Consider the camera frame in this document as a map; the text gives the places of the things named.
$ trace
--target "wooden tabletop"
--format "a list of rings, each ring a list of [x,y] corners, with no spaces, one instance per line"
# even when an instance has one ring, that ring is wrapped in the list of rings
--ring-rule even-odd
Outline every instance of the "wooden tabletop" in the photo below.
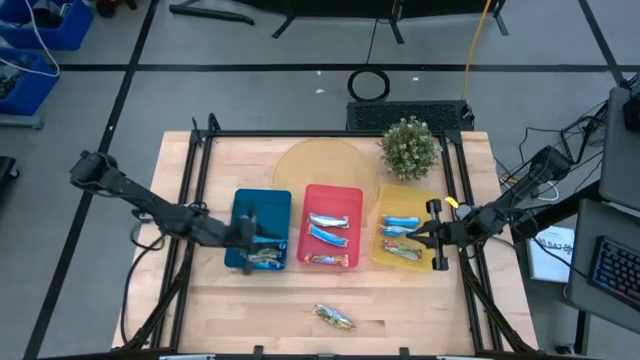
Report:
[[[476,204],[500,195],[491,148],[486,133],[463,133],[464,149]],[[188,148],[188,132],[167,132],[151,190],[177,202]],[[282,155],[304,138],[217,138],[207,174],[204,201],[210,215],[229,221],[236,189],[270,188],[272,174]],[[386,175],[377,139],[342,139],[367,156],[377,167],[380,183],[396,183]],[[462,185],[451,149],[456,188]],[[199,156],[190,186],[195,193]],[[429,176],[411,184],[447,195],[441,165]],[[398,354],[409,347],[412,355],[473,354],[469,320],[456,251],[446,247],[450,270],[412,272],[373,263],[369,259],[377,206],[362,229],[360,264],[353,271],[326,272],[299,264],[295,259],[298,230],[291,228],[290,261],[284,272],[256,271],[243,276],[223,263],[224,249],[196,247],[193,271],[180,341],[181,352],[252,353],[263,345],[267,354]],[[450,209],[443,202],[443,220]],[[158,236],[154,225],[145,225],[139,241],[148,244]],[[511,240],[509,232],[500,235]],[[126,328],[129,337],[155,306],[166,260],[162,251],[148,254],[134,273],[129,291]],[[525,342],[537,347],[518,261],[512,248],[498,242],[485,247],[493,294],[498,308]],[[311,313],[323,303],[351,317],[358,329],[334,329]],[[484,346],[491,348],[486,315],[479,304]],[[168,310],[163,345],[173,321]],[[116,331],[114,346],[122,343]]]

